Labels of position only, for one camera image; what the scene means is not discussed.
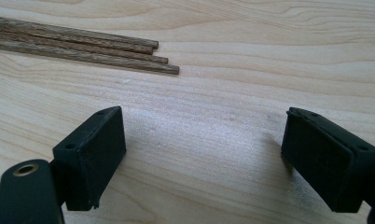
wooden strip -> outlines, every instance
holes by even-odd
[[[46,32],[42,30],[28,30],[24,27],[17,27],[17,26],[7,26],[4,24],[0,24],[0,32],[8,32],[16,35],[32,35],[38,37],[45,37],[55,40],[61,40],[66,42],[72,43],[79,43],[79,44],[87,44],[93,45],[101,48],[108,48],[108,49],[120,49],[130,52],[136,53],[143,53],[143,54],[152,54],[153,49],[148,46],[142,45],[133,45],[133,44],[126,44],[117,41],[110,41],[110,40],[102,40],[92,37],[86,36],[79,36],[79,35],[65,35],[65,34],[58,34],[54,32]]]
[[[76,49],[76,50],[81,50],[81,51],[86,51],[86,52],[106,54],[110,56],[118,56],[118,57],[132,58],[132,59],[143,60],[143,61],[150,61],[153,63],[167,63],[168,62],[168,59],[163,58],[163,57],[128,52],[128,51],[118,50],[118,49],[105,49],[105,48],[82,45],[82,44],[77,44],[77,43],[62,42],[58,40],[29,36],[29,35],[15,35],[12,33],[0,32],[0,39],[21,41],[25,43],[52,46],[52,47],[57,47],[57,48],[62,48],[62,49]]]
[[[75,49],[62,49],[51,46],[40,46],[31,43],[24,43],[21,41],[0,39],[0,49],[67,60],[76,60],[86,63],[102,63],[119,67],[162,72],[174,75],[177,75],[179,73],[178,66],[169,65],[166,63],[152,63],[136,59],[115,57],[98,53],[89,53]]]
[[[85,36],[85,37],[97,38],[97,39],[102,39],[102,40],[117,41],[117,42],[126,43],[126,44],[147,46],[147,47],[151,47],[152,49],[157,49],[159,47],[159,41],[156,41],[156,40],[135,38],[135,37],[129,37],[129,36],[124,36],[124,35],[103,34],[103,33],[98,33],[98,32],[84,31],[84,30],[78,30],[78,29],[61,27],[61,26],[46,25],[46,24],[41,24],[41,23],[36,23],[36,22],[31,22],[31,21],[18,21],[18,20],[0,17],[0,25],[5,25],[8,27],[20,27],[23,30],[29,30],[32,32],[42,31],[45,33],[56,33],[56,34],[62,34],[62,35],[77,35],[77,36]]]

black plastic part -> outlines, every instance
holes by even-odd
[[[101,110],[53,149],[58,166],[67,170],[63,195],[68,210],[88,211],[100,197],[126,153],[120,106]]]
[[[368,177],[375,173],[375,147],[313,112],[287,112],[282,155],[332,211],[355,213]]]
[[[4,172],[0,223],[63,223],[47,161],[25,161]]]

light wooden surface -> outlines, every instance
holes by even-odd
[[[97,110],[128,153],[67,223],[365,223],[280,157],[290,106],[375,146],[375,1],[5,1],[0,16],[159,40],[178,77],[0,50],[0,176]]]

dark wooden dowel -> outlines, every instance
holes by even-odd
[[[124,57],[124,58],[132,58],[137,60],[143,60],[143,61],[150,61],[153,63],[167,63],[167,58],[147,55],[147,54],[140,54],[140,53],[134,53],[134,52],[128,52],[124,50],[119,49],[106,49],[106,48],[100,48],[90,45],[82,45],[77,43],[70,43],[70,42],[63,42],[59,40],[53,40],[53,39],[47,39],[47,38],[41,38],[31,35],[15,35],[12,33],[7,32],[0,32],[0,39],[4,40],[14,40],[14,41],[21,41],[25,43],[31,43],[36,45],[44,45],[44,46],[52,46],[62,49],[76,49],[91,53],[99,53],[99,54],[106,54],[111,56],[118,56],[118,57]]]
[[[98,53],[90,53],[75,49],[62,49],[51,46],[41,46],[21,41],[10,41],[0,39],[0,49],[67,60],[75,60],[86,63],[102,63],[119,67],[127,67],[174,75],[177,75],[179,73],[178,66],[169,65],[166,63],[152,63],[136,59],[128,59]]]
[[[110,34],[102,34],[98,32],[92,31],[84,31],[72,28],[66,28],[61,26],[53,26],[53,25],[46,25],[36,22],[30,21],[18,21],[12,20],[8,18],[0,17],[0,25],[5,25],[7,27],[20,27],[23,30],[33,32],[32,35],[35,35],[35,32],[45,32],[45,33],[56,33],[61,35],[77,35],[77,36],[85,36],[91,38],[97,38],[102,40],[109,40],[109,41],[117,41],[126,44],[134,44],[134,45],[142,45],[148,46],[152,49],[157,49],[159,47],[159,41],[156,40],[149,40],[149,39],[142,39],[142,38],[135,38],[123,35],[110,35]]]
[[[143,54],[152,54],[153,49],[148,46],[126,44],[117,41],[103,40],[92,37],[80,36],[80,35],[65,35],[55,32],[46,32],[42,30],[29,30],[24,27],[18,26],[7,26],[0,24],[0,32],[8,32],[16,35],[32,35],[38,37],[44,37],[49,39],[55,39],[65,42],[93,45],[101,48],[108,49],[121,49],[130,52],[143,53]]]

wooden board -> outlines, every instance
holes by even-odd
[[[0,17],[159,40],[177,77],[0,50],[0,176],[97,110],[128,152],[67,223],[365,223],[280,157],[290,106],[375,146],[375,1],[0,1]]]

